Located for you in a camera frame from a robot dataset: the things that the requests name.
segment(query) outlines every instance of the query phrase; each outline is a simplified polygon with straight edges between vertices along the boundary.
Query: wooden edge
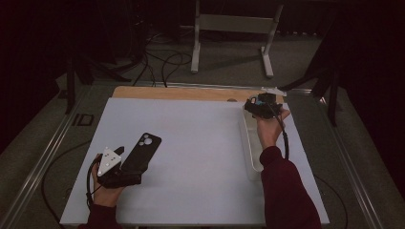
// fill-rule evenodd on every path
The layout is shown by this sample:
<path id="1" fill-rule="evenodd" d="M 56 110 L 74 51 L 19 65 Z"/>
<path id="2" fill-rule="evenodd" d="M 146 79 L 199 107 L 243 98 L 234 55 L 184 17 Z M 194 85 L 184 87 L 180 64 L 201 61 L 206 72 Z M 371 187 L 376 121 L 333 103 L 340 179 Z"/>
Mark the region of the wooden edge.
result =
<path id="1" fill-rule="evenodd" d="M 114 98 L 151 98 L 204 101 L 237 101 L 245 102 L 261 90 L 244 89 L 206 89 L 206 88 L 153 88 L 153 87 L 116 87 Z M 282 96 L 277 95 L 277 103 L 284 103 Z"/>

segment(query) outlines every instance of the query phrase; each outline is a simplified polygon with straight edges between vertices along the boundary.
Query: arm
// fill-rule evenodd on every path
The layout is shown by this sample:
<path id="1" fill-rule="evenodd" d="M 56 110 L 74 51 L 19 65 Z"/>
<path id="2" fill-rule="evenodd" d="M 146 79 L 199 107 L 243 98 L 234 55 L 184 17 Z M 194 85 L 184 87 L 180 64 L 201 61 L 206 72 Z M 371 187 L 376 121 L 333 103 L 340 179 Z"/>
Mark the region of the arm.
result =
<path id="1" fill-rule="evenodd" d="M 78 226 L 78 229 L 121 229 L 116 220 L 117 201 L 123 191 L 123 187 L 107 189 L 97 182 L 97 168 L 92 168 L 94 182 L 94 204 L 90 206 L 90 215 L 87 224 Z"/>
<path id="2" fill-rule="evenodd" d="M 282 109 L 280 119 L 289 111 Z M 310 199 L 295 165 L 281 156 L 276 141 L 282 132 L 275 118 L 256 117 L 258 135 L 263 152 L 260 162 L 264 166 L 261 174 L 265 193 L 265 215 L 267 228 L 318 229 L 321 228 L 318 212 Z"/>

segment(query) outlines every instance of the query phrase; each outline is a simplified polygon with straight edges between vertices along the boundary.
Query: white tabletop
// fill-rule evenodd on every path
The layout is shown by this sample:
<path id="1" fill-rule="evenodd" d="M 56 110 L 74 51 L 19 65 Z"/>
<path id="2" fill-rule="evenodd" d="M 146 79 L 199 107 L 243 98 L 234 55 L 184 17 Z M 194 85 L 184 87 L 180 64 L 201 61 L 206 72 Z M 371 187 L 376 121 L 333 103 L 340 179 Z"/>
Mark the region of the white tabletop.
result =
<path id="1" fill-rule="evenodd" d="M 143 133 L 162 143 L 141 185 L 127 187 L 117 221 L 134 225 L 264 225 L 262 183 L 247 177 L 238 122 L 240 102 L 110 98 L 77 176 L 61 223 L 87 221 L 86 173 L 105 147 L 125 147 L 123 159 Z M 286 120 L 291 160 L 323 223 L 328 216 L 292 115 Z"/>

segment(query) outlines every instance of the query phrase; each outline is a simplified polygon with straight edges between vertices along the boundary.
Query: white metal frame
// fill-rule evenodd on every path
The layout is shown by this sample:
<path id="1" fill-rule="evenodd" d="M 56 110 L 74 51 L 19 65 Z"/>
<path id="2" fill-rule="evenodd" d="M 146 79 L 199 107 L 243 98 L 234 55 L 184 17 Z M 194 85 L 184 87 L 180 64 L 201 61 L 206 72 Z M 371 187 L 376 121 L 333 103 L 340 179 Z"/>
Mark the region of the white metal frame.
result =
<path id="1" fill-rule="evenodd" d="M 242 17 L 228 15 L 213 15 L 200 13 L 200 0 L 196 0 L 196 18 L 194 27 L 194 50 L 191 62 L 191 72 L 199 71 L 200 62 L 200 30 L 207 31 L 242 31 L 268 34 L 266 46 L 261 48 L 266 77 L 273 77 L 268 52 L 277 29 L 283 5 L 277 7 L 273 18 Z"/>

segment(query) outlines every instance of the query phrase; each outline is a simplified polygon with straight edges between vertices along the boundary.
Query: cable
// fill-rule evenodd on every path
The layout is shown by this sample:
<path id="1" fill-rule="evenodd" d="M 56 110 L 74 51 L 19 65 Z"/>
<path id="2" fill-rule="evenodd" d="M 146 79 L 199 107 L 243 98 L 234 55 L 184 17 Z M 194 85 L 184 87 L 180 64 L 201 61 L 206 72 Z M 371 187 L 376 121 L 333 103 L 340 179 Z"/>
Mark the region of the cable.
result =
<path id="1" fill-rule="evenodd" d="M 138 80 L 140 79 L 140 77 L 143 75 L 143 73 L 145 73 L 146 68 L 148 67 L 148 56 L 146 55 L 146 53 L 143 55 L 144 59 L 145 59 L 145 63 L 144 63 L 144 67 L 142 69 L 142 71 L 140 72 L 140 74 L 137 76 L 137 78 L 135 79 L 134 83 L 132 84 L 132 86 L 135 86 L 138 82 Z"/>
<path id="2" fill-rule="evenodd" d="M 66 154 L 68 154 L 69 152 L 71 152 L 71 151 L 73 151 L 73 150 L 75 150 L 75 149 L 77 149 L 77 148 L 80 148 L 80 147 L 82 147 L 82 146 L 84 146 L 84 145 L 89 144 L 91 141 L 92 141 L 92 140 L 88 140 L 88 141 L 86 141 L 86 142 L 83 142 L 83 143 L 81 143 L 81 144 L 79 144 L 79 145 L 77 145 L 77 146 L 74 146 L 73 148 L 71 148 L 71 149 L 69 149 L 69 150 L 63 152 L 63 153 L 60 154 L 59 156 L 57 156 L 57 157 L 50 163 L 50 165 L 48 166 L 47 170 L 46 170 L 45 173 L 44 173 L 44 176 L 42 177 L 42 180 L 41 180 L 41 195 L 42 195 L 42 198 L 44 199 L 45 205 L 47 206 L 48 210 L 49 210 L 49 211 L 51 212 L 51 214 L 53 215 L 54 220 L 57 222 L 57 224 L 59 225 L 59 227 L 60 227 L 61 229 L 65 229 L 65 227 L 64 227 L 62 224 L 59 223 L 59 222 L 60 222 L 59 216 L 58 216 L 58 215 L 56 214 L 56 212 L 53 210 L 53 208 L 51 207 L 51 204 L 48 202 L 48 200 L 47 200 L 47 198 L 46 198 L 46 195 L 45 195 L 45 179 L 46 179 L 46 176 L 47 176 L 48 172 L 51 170 L 51 168 L 52 168 L 52 166 L 54 165 L 54 163 L 57 162 L 60 158 L 62 158 L 63 156 L 65 156 Z"/>
<path id="3" fill-rule="evenodd" d="M 93 166 L 95 166 L 97 163 L 99 163 L 101 161 L 101 156 L 98 156 L 97 158 L 95 158 L 92 161 L 92 164 L 89 167 L 89 170 L 87 171 L 87 179 L 86 179 L 86 188 L 87 188 L 87 193 L 86 193 L 86 197 L 87 197 L 87 207 L 90 207 L 93 205 L 93 198 L 92 198 L 92 194 L 94 194 L 100 187 L 101 185 L 96 188 L 93 192 L 90 191 L 90 176 L 92 174 L 92 170 L 93 170 Z"/>
<path id="4" fill-rule="evenodd" d="M 176 56 L 176 55 L 179 55 L 179 54 L 176 53 L 176 54 L 172 54 L 172 55 L 170 55 L 169 57 L 167 57 L 167 58 L 164 60 L 163 65 L 161 66 L 161 80 L 163 81 L 164 87 L 166 87 L 166 88 L 167 88 L 167 83 L 166 83 L 167 78 L 169 78 L 169 76 L 170 76 L 173 72 L 175 72 L 175 71 L 180 67 L 180 65 L 176 65 L 175 70 L 173 70 L 170 74 L 168 74 L 166 78 L 164 77 L 164 66 L 168 63 L 168 61 L 169 61 L 170 58 L 172 58 L 172 57 L 174 57 L 174 56 Z"/>
<path id="5" fill-rule="evenodd" d="M 271 109 L 271 112 L 273 113 L 274 117 L 277 119 L 278 123 L 280 124 L 281 130 L 283 132 L 284 147 L 285 147 L 285 150 L 286 150 L 285 159 L 289 159 L 288 135 L 286 133 L 286 129 L 284 128 L 283 121 L 280 120 L 279 116 L 274 112 L 273 108 L 270 105 L 267 104 L 267 106 Z"/>
<path id="6" fill-rule="evenodd" d="M 190 63 L 191 60 L 192 60 L 191 55 L 186 54 L 186 53 L 177 52 L 177 51 L 175 51 L 175 50 L 150 50 L 150 51 L 174 52 L 174 54 L 168 56 L 166 59 L 162 59 L 162 58 L 160 58 L 160 57 L 158 57 L 158 56 L 155 56 L 155 55 L 151 54 L 150 52 L 146 52 L 146 54 L 148 54 L 148 55 L 150 55 L 150 56 L 153 56 L 153 57 L 157 58 L 158 60 L 163 61 L 163 65 L 161 66 L 160 73 L 161 73 L 161 80 L 162 80 L 162 82 L 163 82 L 164 87 L 166 87 L 166 88 L 167 88 L 167 79 L 169 78 L 169 76 L 170 76 L 172 73 L 174 73 L 181 65 L 186 65 L 186 64 Z M 180 63 L 173 63 L 173 62 L 170 62 L 170 61 L 169 61 L 169 59 L 171 59 L 171 58 L 173 58 L 173 57 L 175 57 L 175 56 L 177 56 L 177 55 L 179 55 L 180 58 L 181 58 Z M 188 61 L 185 61 L 185 62 L 182 61 L 184 55 L 189 58 Z M 164 76 L 164 67 L 166 66 L 166 64 L 175 65 L 176 68 L 175 68 L 172 72 L 170 72 L 170 74 L 168 74 L 168 75 L 165 77 L 165 76 Z"/>
<path id="7" fill-rule="evenodd" d="M 320 178 L 317 175 L 313 175 L 315 178 L 321 180 L 324 184 L 326 184 L 335 194 L 336 196 L 339 198 L 340 202 L 342 203 L 343 206 L 343 210 L 345 211 L 345 227 L 344 229 L 347 229 L 349 226 L 349 216 L 348 216 L 348 209 L 346 208 L 346 204 L 343 201 L 343 199 L 340 197 L 340 195 L 336 192 L 336 190 L 334 190 L 331 185 L 329 185 L 325 180 L 323 180 L 322 178 Z"/>

